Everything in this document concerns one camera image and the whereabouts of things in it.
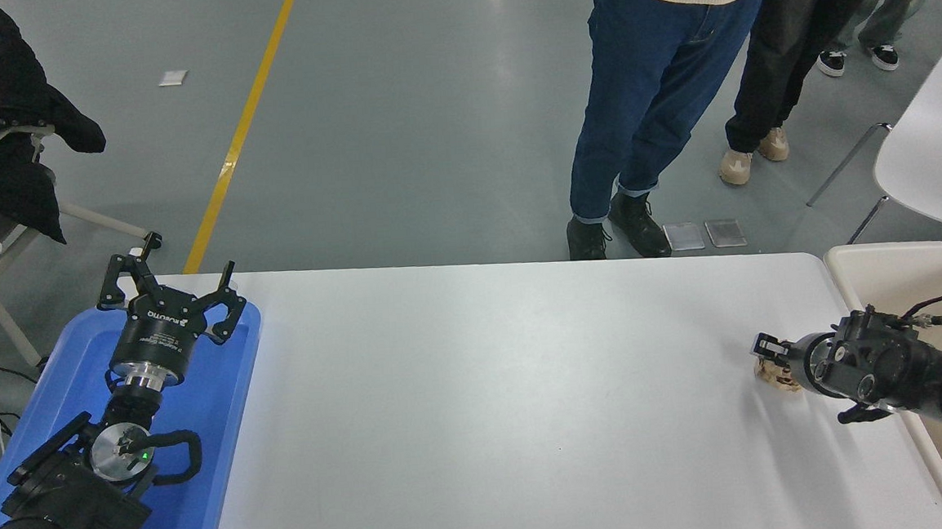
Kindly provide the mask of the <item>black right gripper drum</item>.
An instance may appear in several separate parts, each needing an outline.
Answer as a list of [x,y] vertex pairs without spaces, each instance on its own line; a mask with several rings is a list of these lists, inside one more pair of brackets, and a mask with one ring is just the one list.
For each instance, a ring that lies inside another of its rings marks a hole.
[[805,389],[809,393],[821,393],[822,395],[824,395],[824,392],[813,376],[812,354],[823,343],[822,332],[804,335],[798,340],[785,341],[787,349],[785,353],[786,362],[792,379],[797,382],[801,389]]

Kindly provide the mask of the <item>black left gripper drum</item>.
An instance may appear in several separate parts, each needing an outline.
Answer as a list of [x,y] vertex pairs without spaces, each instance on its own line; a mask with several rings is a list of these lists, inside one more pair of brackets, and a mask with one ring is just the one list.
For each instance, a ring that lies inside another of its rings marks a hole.
[[127,321],[114,347],[109,368],[125,376],[133,364],[152,363],[167,370],[167,379],[185,378],[193,349],[203,331],[193,294],[170,289],[158,301],[152,294],[134,297]]

